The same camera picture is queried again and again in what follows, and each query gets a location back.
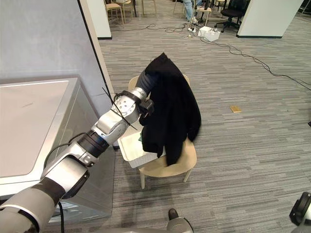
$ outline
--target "sneaker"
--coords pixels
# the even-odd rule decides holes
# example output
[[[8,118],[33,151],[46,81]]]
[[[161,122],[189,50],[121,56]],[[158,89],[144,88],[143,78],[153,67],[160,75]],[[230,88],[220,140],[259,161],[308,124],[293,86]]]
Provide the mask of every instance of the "sneaker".
[[[174,218],[178,218],[178,213],[175,209],[170,209],[169,210],[169,220],[172,220]]]
[[[198,23],[198,21],[196,20],[195,16],[190,19],[190,23],[193,23],[193,24],[197,24]]]

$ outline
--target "person's leg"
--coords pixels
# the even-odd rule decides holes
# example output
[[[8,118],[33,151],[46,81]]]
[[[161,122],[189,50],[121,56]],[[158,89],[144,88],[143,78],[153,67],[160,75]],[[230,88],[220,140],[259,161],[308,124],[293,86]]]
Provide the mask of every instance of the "person's leg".
[[[193,12],[191,0],[184,0],[184,5],[185,5],[185,8],[186,8],[187,20],[190,20],[190,18],[192,16],[192,12]]]
[[[202,6],[202,0],[196,0],[196,5],[197,6]]]

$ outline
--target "black jacket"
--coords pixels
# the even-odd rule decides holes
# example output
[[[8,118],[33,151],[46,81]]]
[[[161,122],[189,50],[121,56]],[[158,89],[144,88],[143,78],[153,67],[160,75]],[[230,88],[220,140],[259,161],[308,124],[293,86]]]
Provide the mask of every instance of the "black jacket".
[[[145,69],[145,74],[158,78],[151,90],[155,103],[151,116],[139,119],[144,151],[157,153],[165,147],[167,165],[175,164],[181,154],[183,141],[193,141],[201,126],[201,115],[193,93],[180,70],[163,53]]]

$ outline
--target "black office chair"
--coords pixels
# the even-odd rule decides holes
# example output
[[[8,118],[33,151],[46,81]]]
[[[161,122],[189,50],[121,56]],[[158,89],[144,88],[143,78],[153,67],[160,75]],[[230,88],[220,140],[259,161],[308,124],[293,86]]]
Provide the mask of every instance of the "black office chair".
[[[224,27],[222,29],[222,33],[224,32],[225,28],[228,28],[230,26],[239,29],[239,21],[242,16],[245,15],[247,6],[249,1],[248,0],[230,0],[228,7],[226,8],[227,0],[225,0],[224,8],[221,10],[221,14],[223,16],[229,17],[228,21],[216,23],[215,28],[217,28],[217,25],[223,24]],[[237,23],[232,22],[232,18],[238,18]]]

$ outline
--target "white wall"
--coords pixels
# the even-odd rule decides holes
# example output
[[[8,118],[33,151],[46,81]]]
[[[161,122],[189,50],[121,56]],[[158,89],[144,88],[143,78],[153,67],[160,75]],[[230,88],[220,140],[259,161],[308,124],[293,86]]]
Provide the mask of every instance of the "white wall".
[[[86,0],[81,4],[96,53],[77,0],[0,0],[0,83],[79,76],[100,116],[111,107],[102,87],[113,89]]]
[[[238,36],[283,36],[303,0],[251,0]]]
[[[86,1],[97,37],[110,38],[111,31],[109,27],[104,0],[86,0]]]

